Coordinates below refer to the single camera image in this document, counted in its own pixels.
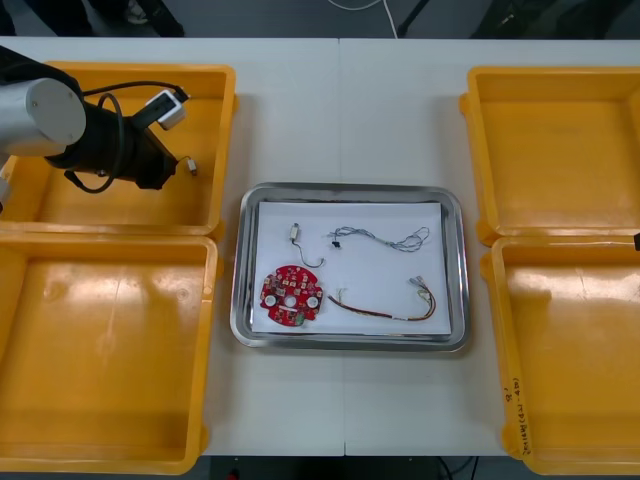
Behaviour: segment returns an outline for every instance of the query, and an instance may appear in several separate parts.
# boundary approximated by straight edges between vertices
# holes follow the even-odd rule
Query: gray wire
[[[308,264],[307,262],[304,261],[304,255],[302,254],[302,247],[300,245],[298,245],[295,240],[291,240],[291,244],[295,245],[296,247],[298,247],[298,250],[300,250],[300,260],[307,267],[309,267],[309,268],[320,268],[322,265],[324,265],[324,258],[320,259],[320,263],[318,265],[310,265],[310,264]]]
[[[424,242],[427,240],[427,238],[429,238],[429,229],[427,227],[420,227],[407,238],[399,242],[390,242],[389,240],[384,240],[382,238],[376,237],[373,233],[371,233],[369,230],[365,230],[364,228],[340,227],[336,228],[334,232],[331,232],[329,234],[330,237],[333,237],[333,241],[335,242],[334,245],[336,245],[338,237],[347,237],[349,235],[363,235],[365,237],[371,238],[372,240],[375,240],[376,242],[391,247],[394,250],[412,253],[417,252],[422,248]]]

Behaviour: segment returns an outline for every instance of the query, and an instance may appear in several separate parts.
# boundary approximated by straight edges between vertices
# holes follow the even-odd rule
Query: electronic component
[[[427,311],[427,313],[425,313],[421,317],[403,318],[403,317],[396,317],[388,313],[374,312],[371,310],[363,310],[361,308],[351,307],[342,302],[342,293],[344,289],[338,290],[338,298],[332,297],[331,295],[328,295],[328,298],[340,308],[349,310],[350,312],[357,313],[359,315],[365,315],[368,317],[389,318],[392,320],[403,320],[405,322],[419,322],[421,320],[427,320],[436,311],[436,298],[433,296],[433,293],[431,293],[431,290],[429,290],[429,287],[427,287],[427,284],[425,283],[422,277],[418,276],[415,278],[410,278],[409,283],[419,288],[418,296],[422,298],[425,302],[427,302],[427,304],[429,305],[429,310]]]
[[[157,102],[158,105],[166,104],[166,106],[161,107],[165,109],[165,112],[157,119],[163,130],[171,130],[187,116],[187,111],[182,106],[182,102],[169,90],[161,91],[145,103],[145,106],[153,105],[154,102]]]
[[[398,250],[400,252],[417,252],[422,248],[424,242],[429,238],[429,229],[427,227],[421,227],[411,235],[406,237],[404,240],[399,242],[390,242],[389,240],[384,240],[382,238],[376,237],[373,233],[364,228],[353,228],[353,227],[340,227],[336,228],[335,231],[329,234],[329,237],[333,238],[331,244],[335,248],[341,248],[340,242],[338,242],[338,237],[347,237],[349,235],[363,235],[365,237],[369,237],[376,242],[382,243],[387,247],[391,247],[394,250]]]
[[[322,265],[324,265],[324,258],[321,258],[320,263],[318,263],[317,265],[311,265],[305,261],[304,255],[302,253],[302,247],[300,246],[299,243],[297,243],[299,233],[300,233],[300,225],[298,225],[297,223],[294,223],[291,226],[291,231],[289,233],[289,240],[291,241],[292,245],[295,245],[296,247],[298,247],[298,250],[300,250],[300,261],[309,268],[319,268]]]
[[[189,173],[194,177],[198,175],[198,166],[196,165],[196,161],[191,157],[187,157],[187,168],[189,169]]]
[[[306,288],[292,286],[305,277],[309,280]],[[285,327],[299,327],[305,320],[315,320],[323,295],[313,273],[296,265],[287,265],[264,280],[260,306],[269,310],[269,318],[274,322]]]

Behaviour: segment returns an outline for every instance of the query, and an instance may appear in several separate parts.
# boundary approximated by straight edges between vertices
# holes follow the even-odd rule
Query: black cable
[[[184,103],[189,99],[189,96],[185,93],[185,91],[180,88],[178,85],[167,82],[156,82],[155,80],[141,80],[138,82],[124,82],[124,83],[116,83],[113,85],[107,85],[106,87],[94,88],[93,90],[86,90],[82,92],[85,97],[90,95],[98,95],[99,93],[112,92],[113,90],[121,90],[123,88],[131,88],[131,87],[164,87],[170,88],[176,92],[176,98]]]
[[[480,457],[476,457],[476,461],[473,462],[473,470],[471,471],[471,480],[476,478],[476,470],[478,469],[478,461],[479,460],[480,460]]]
[[[449,466],[447,465],[447,463],[442,459],[442,457],[436,457],[438,459],[438,462],[440,462],[440,465],[442,465],[442,468],[444,468],[444,471],[447,473],[447,480],[453,480],[453,475],[451,475],[451,470],[449,470]]]
[[[464,463],[463,463],[462,465],[460,465],[460,466],[459,466],[458,468],[456,468],[455,470],[451,470],[451,475],[455,477],[458,473],[460,473],[462,470],[464,470],[465,468],[467,468],[467,467],[471,464],[471,462],[473,462],[473,459],[474,459],[474,458],[475,458],[475,457],[473,457],[473,456],[468,457],[468,458],[464,461]]]
[[[124,117],[122,116],[122,108],[120,108],[120,103],[118,103],[118,99],[111,93],[105,93],[100,97],[98,101],[98,107],[103,108],[104,101],[106,99],[111,100],[113,104],[113,108],[116,111],[116,116],[118,118],[118,153],[116,153],[116,159],[113,162],[113,168],[111,169],[111,173],[109,174],[109,178],[101,187],[98,188],[89,188],[78,178],[75,172],[66,171],[64,172],[64,176],[69,179],[76,187],[78,187],[83,192],[97,194],[104,192],[107,188],[111,186],[113,181],[116,179],[116,176],[120,172],[122,168],[122,161],[124,160]]]

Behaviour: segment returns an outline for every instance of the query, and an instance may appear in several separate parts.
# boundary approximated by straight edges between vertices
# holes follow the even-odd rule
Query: floor
[[[395,24],[409,13],[417,0],[388,0]],[[4,0],[18,34],[51,36],[52,32],[22,0]],[[359,12],[347,12],[327,0],[165,0],[185,28],[188,37],[323,37],[323,38],[390,38],[391,29],[382,4]],[[475,30],[491,0],[432,0],[414,22],[408,38],[468,38]],[[342,0],[346,6],[359,6],[367,0]],[[553,15],[576,0],[559,0],[554,11],[540,19],[529,36],[543,37],[554,24]],[[149,27],[131,27],[105,23],[91,8],[90,20],[100,36],[155,36]],[[640,38],[640,0],[622,15],[609,31],[608,38]],[[445,457],[452,471],[466,458]],[[348,458],[298,459],[262,457],[203,457],[183,478],[187,480],[225,480],[237,469],[242,480],[294,480],[304,478],[403,478],[405,480],[436,479],[435,459],[420,458]],[[472,465],[454,475],[470,478]],[[146,476],[121,476],[143,480]],[[518,461],[507,457],[480,459],[475,480],[528,480],[538,476]],[[68,474],[0,474],[0,480],[106,480],[111,475]],[[613,477],[584,477],[591,480]]]
[[[418,0],[388,0],[396,25]],[[580,0],[557,0],[528,32],[545,37],[555,16]],[[336,0],[360,6],[369,0]],[[53,33],[24,4],[4,0],[18,35],[50,36]],[[358,12],[340,10],[327,0],[165,0],[188,37],[288,37],[288,38],[391,38],[389,20],[381,3]],[[431,0],[412,24],[407,38],[468,38],[476,29],[491,0]],[[149,27],[106,24],[89,7],[90,20],[101,36],[155,36]],[[613,24],[608,38],[640,38],[640,0]]]
[[[454,480],[471,478],[468,457],[444,457]],[[232,471],[239,480],[446,480],[433,457],[268,458],[201,457],[184,480],[228,480]],[[0,480],[158,480],[151,475],[83,475],[2,473]],[[475,480],[604,480],[616,477],[540,477],[521,462],[506,457],[482,457]]]

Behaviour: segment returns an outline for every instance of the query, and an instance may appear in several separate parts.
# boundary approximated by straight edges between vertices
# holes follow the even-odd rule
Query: wire harness
[[[427,303],[427,305],[429,305],[429,310],[427,311],[427,313],[425,313],[421,317],[406,317],[406,318],[396,317],[395,315],[391,315],[388,313],[375,312],[372,310],[363,310],[361,308],[349,306],[343,303],[342,301],[342,294],[344,293],[344,290],[345,290],[344,288],[341,288],[338,290],[338,294],[337,294],[338,298],[335,298],[331,295],[328,295],[328,298],[340,308],[349,310],[350,312],[357,313],[359,315],[364,315],[368,317],[389,318],[391,320],[402,320],[405,322],[420,322],[422,320],[427,320],[436,311],[436,298],[433,296],[433,293],[431,293],[431,290],[429,290],[429,287],[427,287],[427,284],[425,283],[422,277],[418,276],[418,277],[410,278],[409,283],[411,283],[411,285],[418,287],[418,296],[422,298]]]
[[[329,234],[329,237],[333,238],[331,244],[336,248],[340,248],[341,245],[340,242],[338,242],[338,238],[347,237],[349,235],[363,235],[365,237],[371,238],[372,240],[375,240],[376,242],[382,243],[387,247],[391,247],[394,250],[412,253],[420,250],[424,242],[427,241],[427,238],[429,238],[429,229],[427,227],[420,227],[404,240],[401,240],[399,242],[391,242],[389,240],[376,237],[373,233],[371,233],[369,230],[365,230],[364,228],[340,227],[336,228],[335,231]]]

